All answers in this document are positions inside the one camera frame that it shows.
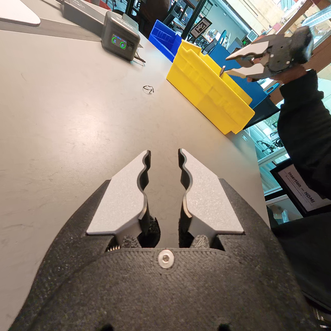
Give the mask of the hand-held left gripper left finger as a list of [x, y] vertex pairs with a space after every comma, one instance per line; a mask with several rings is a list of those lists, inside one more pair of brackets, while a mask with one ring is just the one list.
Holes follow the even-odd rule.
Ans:
[[151, 151], [145, 150], [110, 179], [87, 235], [147, 235], [150, 213], [144, 189], [150, 166]]

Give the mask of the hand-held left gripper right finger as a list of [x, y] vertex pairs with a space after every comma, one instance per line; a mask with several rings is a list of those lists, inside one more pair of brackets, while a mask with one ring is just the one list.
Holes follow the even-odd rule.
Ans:
[[185, 188], [180, 230], [191, 236], [243, 235], [243, 227], [220, 179], [187, 150], [178, 150], [181, 184]]

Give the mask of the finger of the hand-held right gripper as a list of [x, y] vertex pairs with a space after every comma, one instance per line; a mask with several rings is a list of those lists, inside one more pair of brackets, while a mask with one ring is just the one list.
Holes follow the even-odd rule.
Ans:
[[233, 68], [227, 70], [226, 73], [230, 76], [240, 78], [263, 79], [265, 67], [261, 63], [254, 64], [251, 67]]
[[267, 53], [269, 42], [269, 40], [259, 40], [256, 43], [251, 43], [248, 46], [235, 51], [225, 60], [251, 60], [253, 58], [262, 58]]

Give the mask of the large yellow plastic bin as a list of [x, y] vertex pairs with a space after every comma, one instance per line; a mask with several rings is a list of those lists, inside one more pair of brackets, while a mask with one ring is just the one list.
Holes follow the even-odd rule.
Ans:
[[182, 41], [167, 75], [220, 132], [237, 134], [254, 117], [252, 98], [201, 48]]

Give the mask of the person's right forearm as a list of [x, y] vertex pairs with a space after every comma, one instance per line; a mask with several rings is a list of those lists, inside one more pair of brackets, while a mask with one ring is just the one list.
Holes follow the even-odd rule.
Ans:
[[284, 103], [277, 124], [292, 163], [309, 188], [331, 198], [331, 117], [315, 70], [280, 87]]

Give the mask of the person's right hand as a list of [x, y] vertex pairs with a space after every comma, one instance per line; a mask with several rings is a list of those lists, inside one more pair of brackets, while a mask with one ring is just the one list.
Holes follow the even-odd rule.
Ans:
[[275, 76], [272, 76], [271, 79], [273, 79], [275, 81], [280, 81], [282, 84], [287, 84], [291, 81], [299, 79], [300, 77], [303, 77], [306, 74], [307, 74], [307, 71], [305, 70], [304, 66], [299, 64], [284, 72], [281, 72]]

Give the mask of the blue plastic bin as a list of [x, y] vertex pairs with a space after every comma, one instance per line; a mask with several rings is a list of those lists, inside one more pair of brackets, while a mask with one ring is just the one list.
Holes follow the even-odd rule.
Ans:
[[[226, 60], [230, 55], [229, 51], [226, 50], [220, 43], [214, 47], [209, 53], [209, 56], [220, 66], [225, 66], [225, 70], [241, 68], [241, 65], [236, 60]], [[270, 93], [266, 93], [258, 82], [248, 82], [243, 78], [230, 76], [251, 98], [252, 102], [250, 107], [253, 110], [257, 110], [260, 107], [266, 107], [267, 112], [273, 113], [276, 108], [275, 104], [270, 99]]]
[[171, 62], [182, 42], [180, 35], [159, 20], [156, 20], [148, 40]]

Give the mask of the printed marker tag sign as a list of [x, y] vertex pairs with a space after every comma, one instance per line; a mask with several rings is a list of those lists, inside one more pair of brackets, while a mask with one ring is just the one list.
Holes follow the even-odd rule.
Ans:
[[190, 30], [189, 34], [197, 39], [200, 35], [202, 35], [207, 28], [209, 28], [212, 25], [212, 22], [207, 19], [206, 17], [203, 17], [200, 19], [199, 22], [197, 22], [193, 28]]

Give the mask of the black metal pole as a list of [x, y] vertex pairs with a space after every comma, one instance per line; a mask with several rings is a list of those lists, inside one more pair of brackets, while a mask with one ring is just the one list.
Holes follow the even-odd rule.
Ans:
[[199, 14], [200, 14], [201, 10], [203, 9], [203, 7], [205, 6], [206, 2], [207, 2], [206, 0], [199, 0], [197, 2], [197, 5], [194, 7], [192, 16], [189, 19], [188, 23], [186, 24], [186, 26], [184, 28], [184, 31], [181, 34], [181, 38], [183, 40], [186, 40], [186, 38], [188, 37], [191, 29], [193, 28], [193, 26], [196, 22], [197, 17], [199, 16]]

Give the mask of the monitor screen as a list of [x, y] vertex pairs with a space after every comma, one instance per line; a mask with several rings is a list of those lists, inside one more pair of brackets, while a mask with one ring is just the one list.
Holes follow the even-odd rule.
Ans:
[[279, 163], [270, 172], [303, 217], [331, 211], [331, 201], [308, 187], [291, 159]]

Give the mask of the grey power station with display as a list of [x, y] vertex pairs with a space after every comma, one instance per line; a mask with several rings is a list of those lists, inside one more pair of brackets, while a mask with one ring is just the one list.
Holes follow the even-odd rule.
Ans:
[[140, 39], [138, 24], [128, 15], [106, 12], [101, 34], [104, 50], [131, 62], [135, 58]]

